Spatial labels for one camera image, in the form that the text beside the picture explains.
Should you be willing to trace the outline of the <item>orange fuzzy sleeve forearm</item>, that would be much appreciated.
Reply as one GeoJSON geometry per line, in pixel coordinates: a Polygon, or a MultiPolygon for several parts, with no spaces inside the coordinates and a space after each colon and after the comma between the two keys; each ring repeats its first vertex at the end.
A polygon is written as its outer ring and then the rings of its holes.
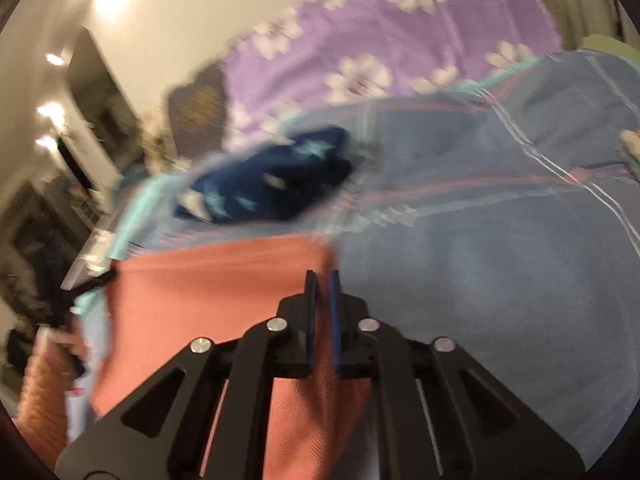
{"type": "Polygon", "coordinates": [[[66,392],[73,388],[72,366],[63,356],[87,359],[81,333],[40,327],[29,357],[14,424],[51,470],[68,443],[66,392]]]}

